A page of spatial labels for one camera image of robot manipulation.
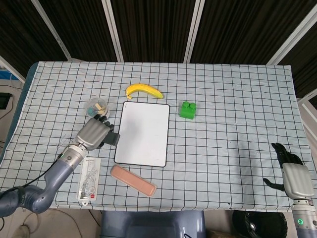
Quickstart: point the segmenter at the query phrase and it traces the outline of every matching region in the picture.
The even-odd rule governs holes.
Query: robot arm
[[[78,145],[70,145],[46,172],[44,189],[26,184],[1,192],[0,217],[11,215],[18,207],[24,207],[34,213],[45,212],[60,186],[84,159],[87,151],[100,148],[104,143],[117,145],[119,135],[112,132],[113,125],[109,122],[103,123],[105,119],[91,118],[78,132]]]
[[[277,153],[283,175],[283,184],[271,183],[264,178],[264,182],[271,188],[285,191],[293,199],[292,213],[298,238],[317,237],[317,215],[311,198],[314,188],[308,168],[301,159],[286,151],[279,143],[273,143]]]

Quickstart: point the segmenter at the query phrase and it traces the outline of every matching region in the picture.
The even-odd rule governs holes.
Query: green lego brick
[[[189,103],[189,102],[183,102],[182,109],[180,111],[180,116],[182,118],[187,119],[194,119],[194,115],[196,113],[196,104],[195,103]]]

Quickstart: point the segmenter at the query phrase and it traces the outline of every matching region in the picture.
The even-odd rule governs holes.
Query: banana
[[[159,90],[157,90],[149,85],[140,84],[140,83],[133,84],[133,85],[127,87],[127,89],[125,90],[125,95],[127,96],[128,99],[131,99],[132,97],[130,96],[130,94],[137,92],[137,91],[151,94],[154,97],[157,97],[160,99],[163,98],[163,94]]]

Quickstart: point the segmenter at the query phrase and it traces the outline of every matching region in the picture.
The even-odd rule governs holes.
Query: table
[[[88,117],[85,103],[106,99],[118,132],[125,89],[134,83],[158,88],[164,99],[145,93],[132,101],[170,105],[164,168],[122,165],[158,186],[152,198],[110,176],[115,147],[89,152],[102,159],[97,200],[89,209],[170,211],[288,209],[291,201],[264,186],[282,182],[270,143],[298,154],[317,175],[301,123],[291,69],[279,65],[117,62],[39,62],[25,86],[23,108],[0,167],[5,190],[44,172],[72,142]],[[193,120],[179,116],[183,101],[196,102]],[[80,167],[62,185],[52,206],[82,208],[77,201]],[[45,186],[44,179],[36,182]]]

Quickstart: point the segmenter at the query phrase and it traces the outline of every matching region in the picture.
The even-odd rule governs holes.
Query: whiteboard
[[[114,161],[164,167],[168,118],[169,105],[125,102]]]

